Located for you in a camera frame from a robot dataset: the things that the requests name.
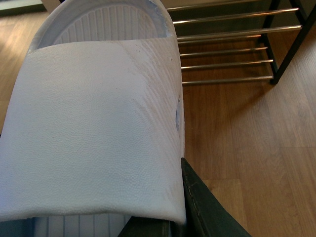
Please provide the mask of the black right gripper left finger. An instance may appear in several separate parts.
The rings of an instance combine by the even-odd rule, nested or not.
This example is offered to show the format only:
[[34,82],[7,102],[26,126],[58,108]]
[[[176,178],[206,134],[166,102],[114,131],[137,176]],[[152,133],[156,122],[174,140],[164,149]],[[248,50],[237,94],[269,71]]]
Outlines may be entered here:
[[167,220],[131,217],[119,237],[170,237],[170,222]]

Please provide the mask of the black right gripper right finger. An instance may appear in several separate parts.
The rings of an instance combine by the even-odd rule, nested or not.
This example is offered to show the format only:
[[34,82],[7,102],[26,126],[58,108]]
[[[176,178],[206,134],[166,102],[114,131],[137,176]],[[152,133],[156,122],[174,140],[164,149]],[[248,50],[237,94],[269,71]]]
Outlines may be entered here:
[[181,168],[187,216],[185,236],[249,237],[184,158],[181,158]]

